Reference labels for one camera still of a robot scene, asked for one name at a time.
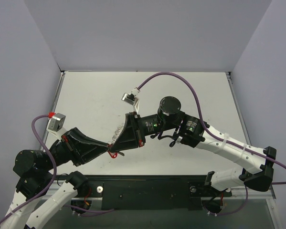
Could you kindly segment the red key tag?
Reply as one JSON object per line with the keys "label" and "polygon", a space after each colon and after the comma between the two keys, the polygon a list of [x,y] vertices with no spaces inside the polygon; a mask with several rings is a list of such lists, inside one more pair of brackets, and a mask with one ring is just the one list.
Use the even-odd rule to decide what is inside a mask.
{"label": "red key tag", "polygon": [[111,158],[113,158],[113,159],[115,159],[115,158],[117,158],[117,156],[118,156],[118,153],[117,152],[111,152],[111,144],[108,144],[108,153],[109,153],[109,155],[110,155],[110,157]]}

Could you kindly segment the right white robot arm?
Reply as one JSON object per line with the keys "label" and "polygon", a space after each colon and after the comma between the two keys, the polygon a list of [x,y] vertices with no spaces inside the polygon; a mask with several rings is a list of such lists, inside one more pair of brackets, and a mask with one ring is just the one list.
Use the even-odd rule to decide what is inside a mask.
{"label": "right white robot arm", "polygon": [[117,130],[112,138],[109,152],[117,154],[143,147],[147,136],[158,140],[169,138],[172,140],[170,147],[183,144],[207,150],[242,167],[242,171],[209,172],[203,183],[204,192],[208,195],[237,186],[266,192],[273,181],[276,149],[270,146],[254,148],[236,141],[206,122],[182,112],[180,101],[173,96],[161,99],[156,114],[140,117],[137,112],[127,113],[123,128]]}

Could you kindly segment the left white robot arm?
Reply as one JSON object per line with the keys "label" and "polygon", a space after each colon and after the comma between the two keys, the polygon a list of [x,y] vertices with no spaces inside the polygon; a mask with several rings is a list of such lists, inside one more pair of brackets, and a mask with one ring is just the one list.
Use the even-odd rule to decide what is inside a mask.
{"label": "left white robot arm", "polygon": [[70,199],[87,197],[91,194],[88,179],[75,171],[67,176],[58,191],[36,208],[55,181],[58,166],[69,161],[80,166],[107,151],[107,143],[89,138],[77,128],[62,134],[48,149],[20,151],[13,167],[20,179],[9,210],[0,221],[0,229],[39,229]]}

